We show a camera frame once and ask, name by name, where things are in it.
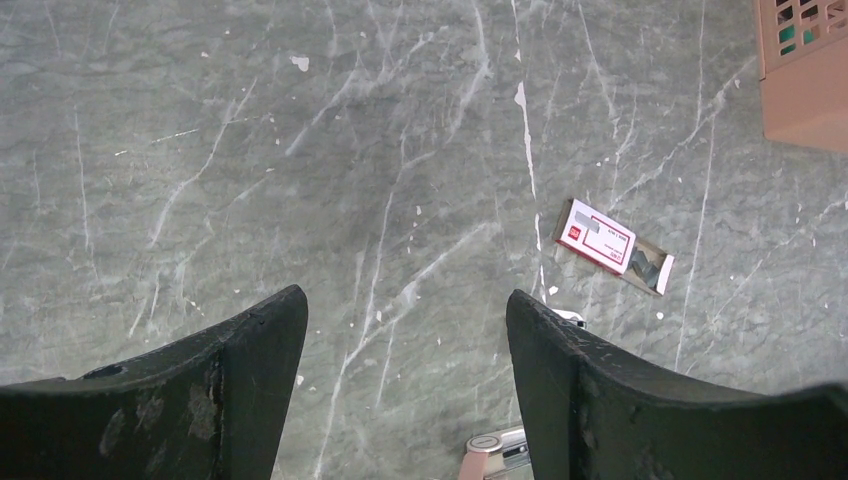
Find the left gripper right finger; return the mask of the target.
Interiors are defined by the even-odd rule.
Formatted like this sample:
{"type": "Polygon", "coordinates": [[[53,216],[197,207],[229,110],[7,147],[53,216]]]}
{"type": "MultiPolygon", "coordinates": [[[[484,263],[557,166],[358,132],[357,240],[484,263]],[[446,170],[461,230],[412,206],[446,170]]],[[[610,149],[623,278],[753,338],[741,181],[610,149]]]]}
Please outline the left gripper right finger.
{"type": "Polygon", "coordinates": [[[507,302],[538,479],[843,479],[847,387],[761,395],[643,360],[529,294],[507,302]]]}

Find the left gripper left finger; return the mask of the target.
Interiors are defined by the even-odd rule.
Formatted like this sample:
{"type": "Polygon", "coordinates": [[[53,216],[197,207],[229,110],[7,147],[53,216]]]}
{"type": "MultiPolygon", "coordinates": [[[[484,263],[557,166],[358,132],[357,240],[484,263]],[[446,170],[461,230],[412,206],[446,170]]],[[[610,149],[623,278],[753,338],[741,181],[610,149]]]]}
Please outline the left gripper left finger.
{"type": "Polygon", "coordinates": [[[76,379],[1,389],[5,479],[267,479],[308,326],[291,285],[76,379]]]}

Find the red white staple box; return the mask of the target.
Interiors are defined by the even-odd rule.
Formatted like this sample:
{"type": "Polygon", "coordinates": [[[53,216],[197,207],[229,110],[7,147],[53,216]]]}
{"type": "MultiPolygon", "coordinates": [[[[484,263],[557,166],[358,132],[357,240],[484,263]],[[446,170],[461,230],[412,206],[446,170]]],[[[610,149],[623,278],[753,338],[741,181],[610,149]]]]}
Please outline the red white staple box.
{"type": "Polygon", "coordinates": [[[649,294],[667,290],[675,257],[578,199],[564,202],[553,240],[649,294]]]}

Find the pink stapler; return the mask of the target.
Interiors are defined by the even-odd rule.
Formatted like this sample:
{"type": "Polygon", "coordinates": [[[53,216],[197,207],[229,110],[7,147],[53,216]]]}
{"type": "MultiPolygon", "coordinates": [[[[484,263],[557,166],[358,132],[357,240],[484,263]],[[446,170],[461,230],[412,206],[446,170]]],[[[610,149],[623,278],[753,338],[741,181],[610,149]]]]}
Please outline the pink stapler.
{"type": "Polygon", "coordinates": [[[524,427],[514,426],[471,437],[465,443],[458,479],[505,479],[509,472],[530,464],[524,427]]]}

